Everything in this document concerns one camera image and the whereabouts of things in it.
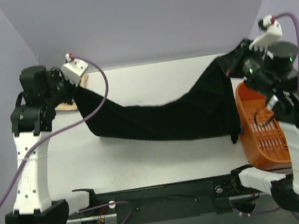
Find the black t-shirt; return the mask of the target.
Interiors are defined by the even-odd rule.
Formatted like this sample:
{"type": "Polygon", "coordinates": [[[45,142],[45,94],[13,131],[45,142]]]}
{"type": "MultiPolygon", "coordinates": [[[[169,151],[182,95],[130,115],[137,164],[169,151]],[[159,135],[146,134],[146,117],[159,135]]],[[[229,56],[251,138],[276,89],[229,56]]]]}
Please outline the black t-shirt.
{"type": "Polygon", "coordinates": [[[78,87],[74,102],[98,137],[189,141],[229,136],[241,120],[233,85],[216,60],[160,62],[106,71],[108,88],[78,87]]]}

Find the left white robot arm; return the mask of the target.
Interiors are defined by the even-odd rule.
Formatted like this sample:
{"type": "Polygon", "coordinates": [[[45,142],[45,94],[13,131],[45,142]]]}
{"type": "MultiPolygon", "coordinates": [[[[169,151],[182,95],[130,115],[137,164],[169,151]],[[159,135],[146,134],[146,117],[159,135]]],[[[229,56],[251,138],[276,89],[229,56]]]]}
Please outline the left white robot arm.
{"type": "Polygon", "coordinates": [[[71,61],[49,70],[32,66],[21,71],[22,92],[11,114],[17,148],[17,193],[6,224],[66,224],[71,215],[67,198],[52,200],[47,158],[56,107],[71,103],[87,65],[71,61]]]}

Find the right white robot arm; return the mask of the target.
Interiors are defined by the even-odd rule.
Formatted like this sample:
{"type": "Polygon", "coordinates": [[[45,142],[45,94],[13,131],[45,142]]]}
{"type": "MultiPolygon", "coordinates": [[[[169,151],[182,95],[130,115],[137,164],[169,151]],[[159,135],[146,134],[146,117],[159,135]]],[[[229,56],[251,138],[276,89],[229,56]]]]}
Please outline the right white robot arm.
{"type": "Polygon", "coordinates": [[[299,60],[296,44],[278,41],[262,50],[251,49],[248,40],[233,51],[217,57],[216,62],[230,78],[244,80],[245,86],[265,98],[265,106],[272,111],[282,129],[292,173],[277,174],[247,166],[230,180],[235,193],[248,188],[273,197],[280,208],[299,213],[299,60]]]}

